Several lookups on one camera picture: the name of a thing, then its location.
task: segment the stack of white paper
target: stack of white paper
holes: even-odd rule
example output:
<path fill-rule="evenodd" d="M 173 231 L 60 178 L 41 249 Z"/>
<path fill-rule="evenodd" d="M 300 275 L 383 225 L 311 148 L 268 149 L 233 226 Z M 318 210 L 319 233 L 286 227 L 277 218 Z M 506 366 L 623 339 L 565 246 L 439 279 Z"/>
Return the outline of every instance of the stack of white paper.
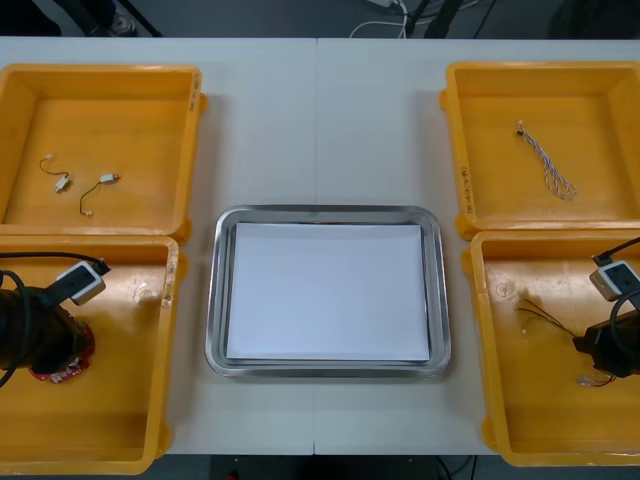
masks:
<path fill-rule="evenodd" d="M 227 357 L 429 359 L 421 229 L 238 224 Z"/>

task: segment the metal tray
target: metal tray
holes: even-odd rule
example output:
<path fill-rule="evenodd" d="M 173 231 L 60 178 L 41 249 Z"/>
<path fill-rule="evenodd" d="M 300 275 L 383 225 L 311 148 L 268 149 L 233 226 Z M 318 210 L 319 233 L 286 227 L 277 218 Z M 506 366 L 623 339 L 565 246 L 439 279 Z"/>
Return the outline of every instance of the metal tray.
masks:
<path fill-rule="evenodd" d="M 430 357 L 426 361 L 250 360 L 227 357 L 231 286 L 239 223 L 310 225 L 417 225 L 422 232 L 425 321 Z M 435 217 L 418 207 L 261 205 L 224 212 L 216 225 L 211 266 L 205 353 L 225 376 L 395 377 L 442 373 L 451 357 L 442 241 Z"/>

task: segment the yellow plastic bin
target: yellow plastic bin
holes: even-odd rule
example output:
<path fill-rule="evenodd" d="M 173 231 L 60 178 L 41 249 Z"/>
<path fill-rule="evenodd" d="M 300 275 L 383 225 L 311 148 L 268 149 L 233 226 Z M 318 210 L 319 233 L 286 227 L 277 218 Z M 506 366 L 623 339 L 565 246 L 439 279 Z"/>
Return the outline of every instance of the yellow plastic bin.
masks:
<path fill-rule="evenodd" d="M 640 69 L 636 63 L 454 63 L 446 110 L 460 214 L 481 230 L 640 228 Z M 578 189 L 547 189 L 518 122 Z"/>
<path fill-rule="evenodd" d="M 59 385 L 18 370 L 0 390 L 0 475 L 141 473 L 169 444 L 164 418 L 186 261 L 169 237 L 0 236 L 0 252 L 44 250 L 102 257 L 112 270 L 87 304 L 63 304 L 93 331 L 89 368 Z M 0 268 L 44 287 L 73 264 L 3 259 Z"/>
<path fill-rule="evenodd" d="M 591 357 L 566 332 L 523 322 L 532 299 L 582 335 L 607 320 L 611 303 L 589 281 L 591 256 L 640 230 L 505 231 L 476 235 L 463 255 L 470 276 L 487 408 L 486 444 L 516 466 L 640 465 L 640 377 L 583 387 Z M 640 248 L 616 258 L 640 271 Z"/>
<path fill-rule="evenodd" d="M 201 73 L 180 66 L 11 65 L 0 74 L 0 235 L 190 233 Z M 52 155 L 51 160 L 41 160 Z M 61 176 L 72 184 L 56 193 Z M 120 181 L 80 197 L 101 175 Z"/>

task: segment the table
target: table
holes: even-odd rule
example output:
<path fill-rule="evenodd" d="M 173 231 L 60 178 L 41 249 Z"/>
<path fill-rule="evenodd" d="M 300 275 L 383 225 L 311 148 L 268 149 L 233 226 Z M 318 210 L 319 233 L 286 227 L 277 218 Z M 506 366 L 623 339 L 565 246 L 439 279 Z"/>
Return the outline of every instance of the table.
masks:
<path fill-rule="evenodd" d="M 181 63 L 203 72 L 189 273 L 180 294 L 170 452 L 483 454 L 484 402 L 438 94 L 453 61 L 640 60 L 634 41 L 0 39 L 14 62 Z M 439 219 L 453 357 L 427 380 L 216 375 L 204 358 L 213 227 L 252 203 L 418 205 Z"/>

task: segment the floor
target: floor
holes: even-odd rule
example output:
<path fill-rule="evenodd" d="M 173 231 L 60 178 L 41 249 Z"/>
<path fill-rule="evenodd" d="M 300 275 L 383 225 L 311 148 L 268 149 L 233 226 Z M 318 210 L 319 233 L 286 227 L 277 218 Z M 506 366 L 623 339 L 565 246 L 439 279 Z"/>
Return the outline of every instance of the floor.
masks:
<path fill-rule="evenodd" d="M 454 480 L 471 478 L 467 457 L 442 457 Z M 435 457 L 233 457 L 165 455 L 139 476 L 141 480 L 446 480 Z M 601 480 L 610 469 L 515 468 L 500 457 L 479 457 L 475 480 Z M 131 477 L 3 477 L 7 480 L 101 480 Z M 617 468 L 616 480 L 637 480 L 640 469 Z"/>
<path fill-rule="evenodd" d="M 80 29 L 52 0 L 35 0 L 55 20 L 65 36 Z M 367 0 L 132 0 L 133 5 L 167 37 L 311 37 L 346 38 L 368 21 L 397 22 L 395 8 L 384 9 Z M 405 0 L 409 11 L 420 0 Z M 479 38 L 545 38 L 549 19 L 560 0 L 498 0 Z M 431 0 L 426 13 L 442 0 Z M 460 11 L 449 38 L 472 38 L 490 0 Z M 414 38 L 422 38 L 418 27 Z M 399 27 L 371 25 L 357 34 L 366 38 L 395 38 Z M 141 35 L 148 36 L 141 30 Z"/>

